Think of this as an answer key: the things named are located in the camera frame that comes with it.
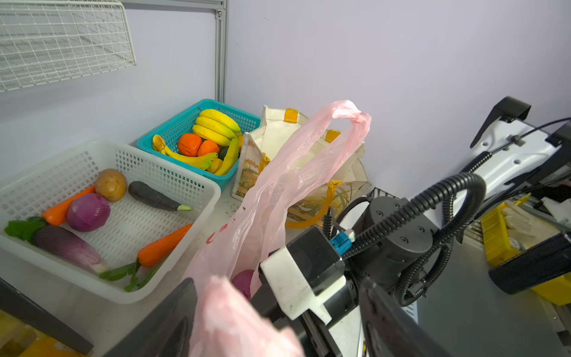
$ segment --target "white plastic basket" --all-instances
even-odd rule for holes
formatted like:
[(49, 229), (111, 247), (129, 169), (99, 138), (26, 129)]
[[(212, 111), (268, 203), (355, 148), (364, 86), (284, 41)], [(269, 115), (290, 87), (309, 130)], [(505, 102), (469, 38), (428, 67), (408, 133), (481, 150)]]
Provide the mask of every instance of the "white plastic basket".
[[(125, 292), (123, 289), (129, 284), (129, 277), (116, 282), (99, 279), (91, 271), (18, 238), (9, 237), (4, 232), (9, 220), (41, 215), (48, 208), (91, 186), (104, 169), (119, 170), (128, 183), (142, 181), (177, 202), (194, 208), (191, 212), (158, 210), (136, 201), (127, 193), (119, 202), (110, 204), (111, 215), (106, 224), (93, 232), (76, 232), (67, 223), (62, 225), (93, 246), (110, 268), (117, 268), (134, 262), (137, 253), (145, 245), (194, 222), (154, 277), (138, 291)], [(106, 140), (94, 140), (73, 147), (1, 183), (0, 187), (0, 247), (121, 304), (141, 300), (157, 286), (201, 230), (220, 198), (218, 185), (204, 176), (135, 147)]]
[(0, 0), (0, 92), (135, 64), (117, 0)]

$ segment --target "yellow bin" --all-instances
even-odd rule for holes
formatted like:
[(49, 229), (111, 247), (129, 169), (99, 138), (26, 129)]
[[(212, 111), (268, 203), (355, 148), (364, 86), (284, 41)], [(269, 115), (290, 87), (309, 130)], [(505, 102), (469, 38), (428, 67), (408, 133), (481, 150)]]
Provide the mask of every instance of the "yellow bin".
[[(525, 201), (527, 201), (526, 197), (515, 202), (515, 204), (519, 206)], [(517, 241), (508, 237), (508, 229), (505, 225), (504, 216), (501, 213), (506, 207), (507, 205), (502, 203), (482, 218), (482, 235), (484, 236), (486, 260), (495, 267), (521, 252)], [(532, 287), (532, 290), (537, 295), (556, 305), (569, 304), (571, 303), (571, 273)]]

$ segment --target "wire rack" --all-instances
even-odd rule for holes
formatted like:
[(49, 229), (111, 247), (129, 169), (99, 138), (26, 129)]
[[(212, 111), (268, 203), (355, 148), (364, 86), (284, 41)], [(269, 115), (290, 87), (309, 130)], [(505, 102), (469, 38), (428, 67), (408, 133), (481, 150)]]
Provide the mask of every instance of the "wire rack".
[(0, 93), (135, 65), (115, 0), (0, 0)]

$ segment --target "wall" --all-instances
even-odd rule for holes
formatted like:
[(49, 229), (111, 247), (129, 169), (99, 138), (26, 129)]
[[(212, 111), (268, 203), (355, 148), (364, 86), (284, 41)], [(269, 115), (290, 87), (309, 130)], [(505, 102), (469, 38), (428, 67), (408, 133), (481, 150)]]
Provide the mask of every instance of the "wall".
[(232, 1), (227, 103), (311, 115), (353, 100), (373, 117), (369, 178), (414, 195), (463, 166), (501, 98), (532, 104), (535, 125), (571, 115), (570, 13), (567, 0)]
[(0, 178), (93, 137), (131, 143), (214, 98), (211, 12), (127, 10), (137, 66), (0, 93)]

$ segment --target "gray floor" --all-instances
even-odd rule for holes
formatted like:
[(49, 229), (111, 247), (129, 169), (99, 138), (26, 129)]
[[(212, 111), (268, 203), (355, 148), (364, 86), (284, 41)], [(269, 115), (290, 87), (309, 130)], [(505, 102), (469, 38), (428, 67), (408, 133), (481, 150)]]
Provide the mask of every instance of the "gray floor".
[(454, 357), (567, 356), (538, 297), (503, 293), (488, 268), (483, 251), (456, 244), (419, 300), (420, 326)]

